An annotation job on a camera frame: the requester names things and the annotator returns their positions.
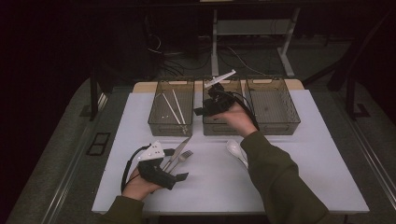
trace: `green sleeve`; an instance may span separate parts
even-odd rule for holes
[[[107,223],[142,223],[143,203],[127,197],[117,196],[110,209],[101,216],[100,224]]]
[[[260,132],[247,136],[241,147],[272,224],[332,223],[329,210],[299,177],[297,164],[287,152],[272,146]]]

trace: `knife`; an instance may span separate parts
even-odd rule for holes
[[[175,158],[180,154],[180,152],[183,150],[183,148],[187,145],[187,143],[190,141],[191,137],[186,138],[178,147],[175,149],[175,153],[172,155],[171,159],[165,164],[163,167],[163,170],[166,172],[166,169],[168,169],[169,165],[172,164],[172,162],[175,160]]]

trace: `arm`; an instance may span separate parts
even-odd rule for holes
[[[117,196],[108,211],[101,216],[99,223],[131,223],[140,224],[142,221],[142,202],[151,192],[161,186],[143,179],[138,170],[134,169],[130,181],[121,196]]]
[[[326,206],[299,177],[297,164],[258,132],[240,105],[213,118],[225,119],[244,137],[250,179],[271,223],[331,223]]]

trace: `white plastic spoon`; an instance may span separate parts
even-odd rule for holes
[[[242,148],[235,140],[229,140],[227,142],[227,150],[231,152],[236,158],[238,158],[248,168],[248,162],[242,154]]]

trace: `dark green sweater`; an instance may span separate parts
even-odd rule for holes
[[[260,132],[241,143],[248,173],[273,224],[331,224],[329,211],[298,175],[290,155],[272,146]],[[141,223],[143,203],[118,196],[100,223]]]

